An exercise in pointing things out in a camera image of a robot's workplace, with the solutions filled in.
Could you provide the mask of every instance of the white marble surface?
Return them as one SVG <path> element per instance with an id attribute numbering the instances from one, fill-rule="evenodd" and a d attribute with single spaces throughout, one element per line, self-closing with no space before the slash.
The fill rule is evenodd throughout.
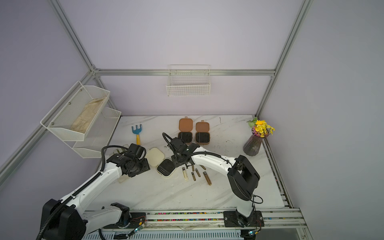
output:
<path id="1" fill-rule="evenodd" d="M 282 208 L 283 200 L 273 176 L 263 147 L 254 157 L 245 155 L 243 145 L 251 135 L 246 123 L 251 115 L 222 116 L 188 116 L 194 121 L 192 133 L 195 137 L 195 125 L 204 120 L 210 124 L 210 144 L 204 147 L 212 152 L 231 157 L 244 155 L 260 175 L 258 187 L 254 194 L 264 199 L 257 208 Z M 171 137 L 179 133 L 179 120 L 184 116 L 132 116 L 121 117 L 111 145 L 136 143 L 136 136 L 131 126 L 142 124 L 140 133 L 141 145 L 146 149 L 157 147 L 166 157 L 172 151 L 166 146 L 162 137 L 165 132 Z M 182 167 L 178 167 L 169 177 L 161 176 L 154 167 L 145 173 L 129 178 L 123 183 L 115 181 L 108 186 L 89 206 L 88 210 L 99 210 L 102 206 L 119 202 L 129 206 L 131 210 L 178 210 L 178 209 L 224 209 L 236 207 L 236 196 L 233 194 L 228 178 L 207 168 L 212 185 L 209 186 L 202 175 L 203 169 L 197 166 L 201 177 L 195 174 L 193 181 L 192 168 L 187 169 L 188 181 L 184 180 Z"/>

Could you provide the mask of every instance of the yellow handle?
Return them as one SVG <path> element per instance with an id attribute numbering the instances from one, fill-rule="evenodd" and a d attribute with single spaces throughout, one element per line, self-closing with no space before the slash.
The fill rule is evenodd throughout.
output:
<path id="1" fill-rule="evenodd" d="M 140 145 L 140 137 L 139 137 L 138 134 L 136 135 L 136 144 L 137 144 L 137 145 Z"/>

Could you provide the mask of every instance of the white shelf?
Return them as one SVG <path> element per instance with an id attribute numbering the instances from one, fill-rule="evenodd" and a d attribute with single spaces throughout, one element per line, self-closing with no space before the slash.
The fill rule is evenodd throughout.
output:
<path id="1" fill-rule="evenodd" d="M 104 107 L 84 141 L 78 141 L 72 149 L 82 158 L 101 158 L 101 149 L 108 145 L 121 112 Z"/>
<path id="2" fill-rule="evenodd" d="M 80 82 L 75 85 L 79 86 L 76 93 L 67 101 L 59 113 L 50 122 L 44 123 L 46 117 L 40 122 L 62 141 L 84 141 L 109 99 L 110 91 L 108 90 L 96 86 L 83 86 Z M 104 100 L 86 131 L 82 133 L 71 130 L 72 124 L 82 113 L 85 105 L 97 98 L 104 98 Z"/>

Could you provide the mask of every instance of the brown box lid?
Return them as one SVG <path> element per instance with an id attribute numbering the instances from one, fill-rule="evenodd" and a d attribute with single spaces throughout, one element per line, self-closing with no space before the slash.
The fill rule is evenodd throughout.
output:
<path id="1" fill-rule="evenodd" d="M 202 120 L 201 122 L 196 123 L 196 131 L 197 132 L 209 132 L 209 123 L 204 122 Z"/>
<path id="2" fill-rule="evenodd" d="M 181 132 L 190 132 L 193 129 L 193 120 L 185 117 L 179 121 L 179 130 Z"/>

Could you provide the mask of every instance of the open plastic case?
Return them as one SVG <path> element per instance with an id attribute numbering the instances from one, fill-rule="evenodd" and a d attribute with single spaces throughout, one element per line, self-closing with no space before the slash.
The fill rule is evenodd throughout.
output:
<path id="1" fill-rule="evenodd" d="M 210 141 L 210 134 L 209 134 L 209 123 L 204 122 L 202 120 L 201 122 L 196 123 L 196 143 L 201 145 L 209 144 Z"/>
<path id="2" fill-rule="evenodd" d="M 185 117 L 185 118 L 182 118 L 180 119 L 179 121 L 179 134 L 178 134 L 178 138 L 180 138 L 181 140 L 183 140 L 185 143 L 191 143 L 192 142 L 192 131 L 193 129 L 193 120 L 188 118 L 188 117 Z"/>

